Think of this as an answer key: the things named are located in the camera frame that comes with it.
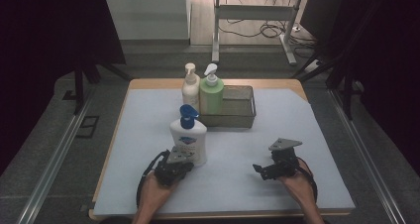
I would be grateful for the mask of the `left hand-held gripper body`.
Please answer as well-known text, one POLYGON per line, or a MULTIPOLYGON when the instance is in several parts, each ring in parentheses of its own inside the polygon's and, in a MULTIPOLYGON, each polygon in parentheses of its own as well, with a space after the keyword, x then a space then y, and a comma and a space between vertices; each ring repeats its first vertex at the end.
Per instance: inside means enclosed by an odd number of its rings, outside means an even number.
POLYGON ((172 186, 184 179, 186 174, 194 168, 194 163, 178 147, 161 152, 157 159, 160 161, 155 167, 155 176, 157 181, 164 186, 172 186))

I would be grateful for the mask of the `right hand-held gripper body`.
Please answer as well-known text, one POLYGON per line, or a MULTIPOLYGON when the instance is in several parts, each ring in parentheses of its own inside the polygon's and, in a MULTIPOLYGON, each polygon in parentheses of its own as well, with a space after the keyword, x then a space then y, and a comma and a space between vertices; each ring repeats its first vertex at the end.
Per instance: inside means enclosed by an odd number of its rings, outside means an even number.
POLYGON ((273 165, 263 168, 268 179, 276 179, 280 176, 293 176, 299 167, 299 161, 294 148, 300 146, 300 141, 278 138, 268 148, 271 151, 273 165))

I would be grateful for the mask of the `white bottle with blue pump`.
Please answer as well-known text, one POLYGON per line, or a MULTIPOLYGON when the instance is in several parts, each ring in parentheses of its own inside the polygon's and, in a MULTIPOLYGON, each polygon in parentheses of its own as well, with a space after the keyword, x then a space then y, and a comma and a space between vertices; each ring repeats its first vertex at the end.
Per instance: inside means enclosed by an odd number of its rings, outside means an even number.
POLYGON ((174 144, 196 166, 202 166, 207 162, 207 127, 197 120, 199 113, 191 105, 183 104, 179 113, 180 117, 169 125, 174 144))

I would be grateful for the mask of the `metal mesh basket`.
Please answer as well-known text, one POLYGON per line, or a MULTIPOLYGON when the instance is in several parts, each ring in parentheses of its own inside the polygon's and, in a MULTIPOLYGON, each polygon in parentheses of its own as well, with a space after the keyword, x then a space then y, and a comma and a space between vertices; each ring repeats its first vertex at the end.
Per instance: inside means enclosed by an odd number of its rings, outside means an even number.
POLYGON ((199 121, 207 127, 253 127, 257 115, 254 90, 249 85, 226 85, 222 107, 218 114, 201 115, 199 121))

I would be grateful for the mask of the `green pump bottle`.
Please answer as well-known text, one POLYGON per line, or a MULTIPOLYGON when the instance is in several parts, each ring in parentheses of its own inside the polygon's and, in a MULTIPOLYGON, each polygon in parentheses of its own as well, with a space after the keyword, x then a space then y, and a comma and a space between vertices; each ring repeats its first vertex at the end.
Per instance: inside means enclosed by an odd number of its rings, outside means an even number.
POLYGON ((216 75, 218 65, 210 63, 200 81, 200 111, 202 114, 217 114, 223 102, 224 82, 216 75))

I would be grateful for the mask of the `cream pump bottle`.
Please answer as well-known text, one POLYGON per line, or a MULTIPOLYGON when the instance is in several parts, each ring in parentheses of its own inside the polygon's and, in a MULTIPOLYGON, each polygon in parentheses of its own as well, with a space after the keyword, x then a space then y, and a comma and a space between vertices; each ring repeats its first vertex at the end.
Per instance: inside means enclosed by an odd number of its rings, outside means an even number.
POLYGON ((196 111, 199 111, 199 85, 200 77, 195 73, 195 64, 189 62, 185 65, 185 78, 181 88, 184 104, 191 105, 196 111))

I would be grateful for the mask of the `person's left hand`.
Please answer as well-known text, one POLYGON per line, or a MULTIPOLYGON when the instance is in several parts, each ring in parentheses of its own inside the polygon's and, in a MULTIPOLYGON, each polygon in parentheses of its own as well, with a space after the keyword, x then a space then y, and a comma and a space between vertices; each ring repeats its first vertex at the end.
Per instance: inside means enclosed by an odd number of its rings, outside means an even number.
POLYGON ((151 171, 143 184, 140 194, 139 211, 143 214, 155 214, 167 202, 177 188, 177 183, 165 186, 158 182, 155 173, 151 171))

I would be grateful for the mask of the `light blue mat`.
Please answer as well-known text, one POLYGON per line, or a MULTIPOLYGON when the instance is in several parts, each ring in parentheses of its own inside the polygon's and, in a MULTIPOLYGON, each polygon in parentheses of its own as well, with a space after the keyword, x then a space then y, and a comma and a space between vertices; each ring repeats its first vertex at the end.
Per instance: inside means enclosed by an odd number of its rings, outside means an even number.
MULTIPOLYGON (((183 179, 159 211, 182 214, 278 214, 299 207, 283 185, 264 180, 254 166, 268 166, 269 146, 279 138, 296 140, 298 157, 308 163, 318 186, 319 208, 348 213, 355 204, 346 188, 311 105, 289 89, 257 89, 252 128, 211 128, 206 134, 206 164, 183 179)), ((141 175, 151 160, 173 146, 169 125, 179 117, 182 99, 175 89, 128 92, 93 213, 132 215, 141 175)))

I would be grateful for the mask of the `black tripod stand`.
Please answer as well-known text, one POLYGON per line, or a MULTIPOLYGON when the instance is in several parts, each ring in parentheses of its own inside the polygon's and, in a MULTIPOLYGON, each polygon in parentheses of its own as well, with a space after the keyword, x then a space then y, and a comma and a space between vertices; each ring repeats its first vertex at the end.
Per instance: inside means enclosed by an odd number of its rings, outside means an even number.
POLYGON ((320 73, 331 69, 326 80, 328 88, 336 89, 341 82, 344 82, 344 99, 342 109, 348 119, 352 120, 351 99, 353 95, 354 67, 350 63, 351 57, 355 54, 356 47, 361 41, 374 13, 381 4, 381 0, 369 0, 365 4, 365 10, 354 17, 348 25, 345 33, 327 43, 321 50, 315 52, 292 77, 300 82, 305 82, 320 73), (323 62, 314 70, 304 73, 304 69, 313 62, 324 50, 331 47, 338 47, 340 52, 323 62))

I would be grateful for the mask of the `black metal stand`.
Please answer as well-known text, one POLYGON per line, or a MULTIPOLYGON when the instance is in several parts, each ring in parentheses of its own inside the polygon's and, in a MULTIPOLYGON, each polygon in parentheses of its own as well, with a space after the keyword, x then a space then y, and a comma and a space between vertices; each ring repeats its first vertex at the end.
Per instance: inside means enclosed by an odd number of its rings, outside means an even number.
MULTIPOLYGON (((112 63, 100 61, 99 65, 126 81, 131 81, 133 79, 133 76, 119 69, 112 63)), ((74 67, 75 115, 81 112, 83 105, 87 102, 87 98, 84 95, 84 78, 87 78, 91 83, 98 83, 100 81, 100 74, 95 64, 87 65, 79 63, 74 67)))

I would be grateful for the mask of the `black curtain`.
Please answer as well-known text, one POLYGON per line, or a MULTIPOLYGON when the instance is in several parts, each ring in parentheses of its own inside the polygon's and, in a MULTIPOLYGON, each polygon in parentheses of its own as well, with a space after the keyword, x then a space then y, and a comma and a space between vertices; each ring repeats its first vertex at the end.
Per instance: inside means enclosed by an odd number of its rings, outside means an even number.
POLYGON ((106 0, 0 0, 0 174, 76 68, 125 61, 106 0))
POLYGON ((327 21, 319 46, 333 61, 327 83, 363 86, 362 103, 409 164, 420 171, 420 0, 320 0, 309 7, 327 21))

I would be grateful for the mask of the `white panel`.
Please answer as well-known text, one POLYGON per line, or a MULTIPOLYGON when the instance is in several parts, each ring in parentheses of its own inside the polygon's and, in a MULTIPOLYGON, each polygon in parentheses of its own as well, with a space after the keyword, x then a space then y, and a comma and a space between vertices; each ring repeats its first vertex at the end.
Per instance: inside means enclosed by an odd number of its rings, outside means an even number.
POLYGON ((106 0, 120 40, 189 40, 190 0, 106 0))

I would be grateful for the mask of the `aluminium rail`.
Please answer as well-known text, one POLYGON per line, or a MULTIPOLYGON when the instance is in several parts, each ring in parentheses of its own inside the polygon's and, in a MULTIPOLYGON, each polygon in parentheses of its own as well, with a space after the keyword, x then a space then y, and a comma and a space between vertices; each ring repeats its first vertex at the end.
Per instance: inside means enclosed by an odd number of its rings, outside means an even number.
POLYGON ((84 104, 79 111, 72 116, 70 123, 66 126, 62 137, 52 153, 42 175, 33 189, 27 203, 25 204, 16 224, 34 224, 46 198, 50 192, 53 182, 60 170, 60 167, 68 153, 68 150, 77 134, 79 127, 89 109, 96 88, 89 88, 84 97, 84 104))
POLYGON ((387 184, 382 175, 379 173, 363 139, 354 122, 346 115, 339 92, 336 90, 328 90, 330 97, 333 100, 337 113, 350 136, 350 139, 355 147, 355 150, 361 160, 361 163, 367 173, 370 183, 372 184, 378 199, 389 219, 391 224, 406 224, 395 199, 393 198, 387 184))

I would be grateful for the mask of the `white metal desk frame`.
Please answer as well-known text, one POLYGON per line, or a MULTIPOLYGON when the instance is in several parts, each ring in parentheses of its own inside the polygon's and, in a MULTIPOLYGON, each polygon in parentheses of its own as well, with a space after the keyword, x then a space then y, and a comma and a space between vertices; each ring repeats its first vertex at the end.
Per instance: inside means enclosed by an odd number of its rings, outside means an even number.
POLYGON ((279 36, 283 51, 290 65, 297 65, 295 55, 289 45, 291 31, 297 17, 300 3, 296 0, 293 6, 253 6, 253 5, 221 5, 216 0, 214 6, 214 30, 212 38, 211 61, 219 62, 219 21, 220 20, 252 20, 252 21, 286 21, 285 33, 279 36))

